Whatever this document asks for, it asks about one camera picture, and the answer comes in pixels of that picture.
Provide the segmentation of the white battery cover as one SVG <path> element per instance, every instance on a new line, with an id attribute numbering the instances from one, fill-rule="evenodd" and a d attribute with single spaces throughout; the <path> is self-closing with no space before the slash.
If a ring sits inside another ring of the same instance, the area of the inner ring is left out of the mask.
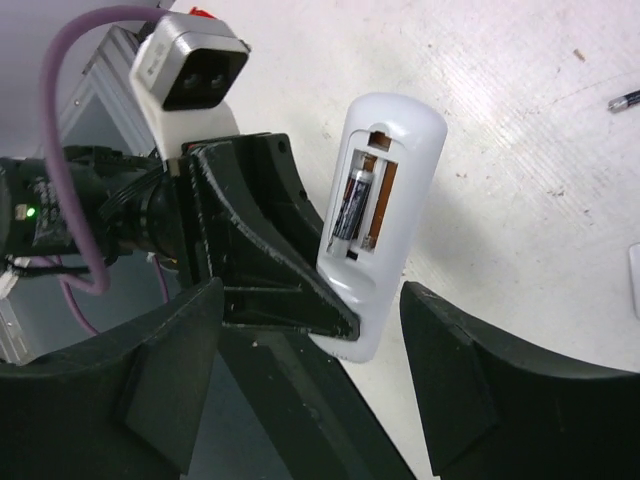
<path id="1" fill-rule="evenodd" d="M 629 247 L 629 272 L 631 281 L 631 294 L 634 313 L 640 319 L 640 244 L 636 243 Z"/>

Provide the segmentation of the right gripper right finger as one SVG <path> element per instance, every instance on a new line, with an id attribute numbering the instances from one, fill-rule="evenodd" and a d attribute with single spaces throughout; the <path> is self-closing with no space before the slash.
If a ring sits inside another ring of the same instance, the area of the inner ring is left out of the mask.
<path id="1" fill-rule="evenodd" d="M 434 475 L 638 477 L 637 373 L 534 345 L 417 282 L 400 316 Z"/>

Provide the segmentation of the AAA battery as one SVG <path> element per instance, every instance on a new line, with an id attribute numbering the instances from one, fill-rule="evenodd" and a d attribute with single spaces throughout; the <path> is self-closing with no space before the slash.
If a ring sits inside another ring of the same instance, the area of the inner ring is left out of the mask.
<path id="1" fill-rule="evenodd" d="M 352 240 L 366 207 L 374 174 L 353 169 L 345 187 L 342 203 L 332 235 L 340 240 Z"/>
<path id="2" fill-rule="evenodd" d="M 640 103 L 640 90 L 635 90 L 611 99 L 607 104 L 607 110 L 611 113 L 620 113 Z"/>

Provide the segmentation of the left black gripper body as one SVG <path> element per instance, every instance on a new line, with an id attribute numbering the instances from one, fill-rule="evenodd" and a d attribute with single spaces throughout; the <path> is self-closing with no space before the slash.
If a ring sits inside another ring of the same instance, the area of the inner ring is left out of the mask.
<path id="1" fill-rule="evenodd" d="M 218 277 L 230 288 L 319 287 L 320 216 L 286 134 L 190 142 L 179 162 L 181 286 Z"/>

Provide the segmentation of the white remote control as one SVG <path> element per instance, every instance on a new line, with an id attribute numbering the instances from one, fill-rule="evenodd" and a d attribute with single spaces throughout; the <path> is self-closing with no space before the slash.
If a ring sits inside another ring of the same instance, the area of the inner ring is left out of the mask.
<path id="1" fill-rule="evenodd" d="M 374 357 L 447 132 L 439 113 L 405 95 L 369 93 L 349 106 L 316 269 L 360 327 L 354 340 L 312 335 L 326 353 L 354 363 Z M 374 179 L 354 238 L 340 240 L 332 232 L 353 169 Z"/>

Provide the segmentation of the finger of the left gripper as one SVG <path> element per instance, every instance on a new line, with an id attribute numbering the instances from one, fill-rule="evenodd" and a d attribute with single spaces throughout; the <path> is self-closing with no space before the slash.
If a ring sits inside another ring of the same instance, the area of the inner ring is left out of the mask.
<path id="1" fill-rule="evenodd" d="M 360 319 L 315 269 L 322 221 L 289 153 L 261 145 L 193 146 L 188 154 L 208 273 L 237 329 L 354 341 Z"/>

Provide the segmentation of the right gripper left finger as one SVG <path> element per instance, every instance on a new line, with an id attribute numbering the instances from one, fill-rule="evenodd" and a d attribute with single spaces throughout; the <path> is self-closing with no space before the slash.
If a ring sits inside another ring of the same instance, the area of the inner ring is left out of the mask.
<path id="1" fill-rule="evenodd" d="M 186 474 L 223 313 L 223 286 L 212 279 L 28 365 L 3 365 L 2 477 Z"/>

